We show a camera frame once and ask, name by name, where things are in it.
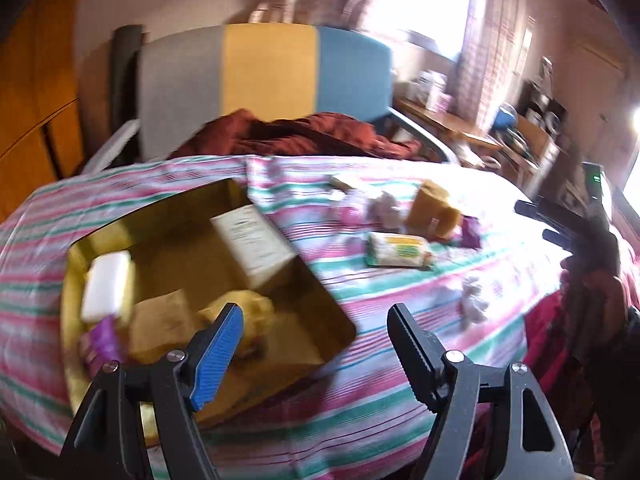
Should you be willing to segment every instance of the bed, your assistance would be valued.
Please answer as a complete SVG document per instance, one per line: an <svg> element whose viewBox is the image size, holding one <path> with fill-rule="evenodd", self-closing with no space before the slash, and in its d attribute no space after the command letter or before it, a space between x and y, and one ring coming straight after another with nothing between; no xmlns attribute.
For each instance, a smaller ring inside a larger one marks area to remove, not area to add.
<svg viewBox="0 0 640 480"><path fill-rule="evenodd" d="M353 172L407 208L430 178L481 219L481 251L447 249L434 271L372 269L364 236L329 220L327 174ZM334 362L232 420L202 431L223 478L376 479L414 460L433 423L386 335L386 311L405 303L447 349L505 365L527 350L524 314L558 290L565 253L543 226L517 216L524 195L505 179L452 164L338 156L200 156L81 175L37 191L0 226L0 409L28 437L60 452L72 413L60 355L66 249L150 202L233 177L281 229L357 327ZM468 323L462 276L477 273L491 316ZM158 448L156 478L167 478Z"/></svg>

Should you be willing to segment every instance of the chair backrest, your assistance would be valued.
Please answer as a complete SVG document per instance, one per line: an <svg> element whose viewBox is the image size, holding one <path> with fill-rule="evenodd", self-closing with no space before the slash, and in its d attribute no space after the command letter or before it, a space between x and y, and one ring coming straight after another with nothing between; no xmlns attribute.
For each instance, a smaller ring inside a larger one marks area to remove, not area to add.
<svg viewBox="0 0 640 480"><path fill-rule="evenodd" d="M248 108L265 121L340 112L361 121L391 102L391 51L367 36L290 23L196 28L143 45L140 147L165 156L207 121Z"/></svg>

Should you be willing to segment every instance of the red cloth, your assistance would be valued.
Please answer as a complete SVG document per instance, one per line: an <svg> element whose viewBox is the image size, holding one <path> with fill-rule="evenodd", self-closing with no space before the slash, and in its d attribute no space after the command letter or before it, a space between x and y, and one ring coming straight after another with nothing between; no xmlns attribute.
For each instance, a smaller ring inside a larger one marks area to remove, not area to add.
<svg viewBox="0 0 640 480"><path fill-rule="evenodd" d="M217 118L175 150L170 158L188 155L356 155L407 158L420 142L392 142L371 124L324 112L295 121L265 123L244 108Z"/></svg>
<svg viewBox="0 0 640 480"><path fill-rule="evenodd" d="M540 388L556 416L564 412L568 396L576 392L580 367L568 358L565 348L560 292L541 300L524 318L527 333L527 354L524 362L538 380ZM462 480L476 480L486 438L490 412L482 410L476 420Z"/></svg>

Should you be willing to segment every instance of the blue gripper pad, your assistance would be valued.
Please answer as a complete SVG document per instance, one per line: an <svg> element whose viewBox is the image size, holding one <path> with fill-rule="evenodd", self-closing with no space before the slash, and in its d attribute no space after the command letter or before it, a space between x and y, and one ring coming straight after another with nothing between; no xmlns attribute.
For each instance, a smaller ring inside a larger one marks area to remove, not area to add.
<svg viewBox="0 0 640 480"><path fill-rule="evenodd" d="M193 391L189 397L195 412L199 412L216 396L229 361L242 337L243 325L242 310L234 305L222 320L222 324L196 366Z"/></svg>

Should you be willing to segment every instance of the wooden wardrobe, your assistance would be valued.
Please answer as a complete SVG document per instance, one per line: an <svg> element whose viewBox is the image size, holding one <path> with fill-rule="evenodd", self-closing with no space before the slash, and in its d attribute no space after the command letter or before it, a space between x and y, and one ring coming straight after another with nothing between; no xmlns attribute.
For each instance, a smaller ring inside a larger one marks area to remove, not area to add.
<svg viewBox="0 0 640 480"><path fill-rule="evenodd" d="M76 0L31 0L0 44L0 222L82 163Z"/></svg>

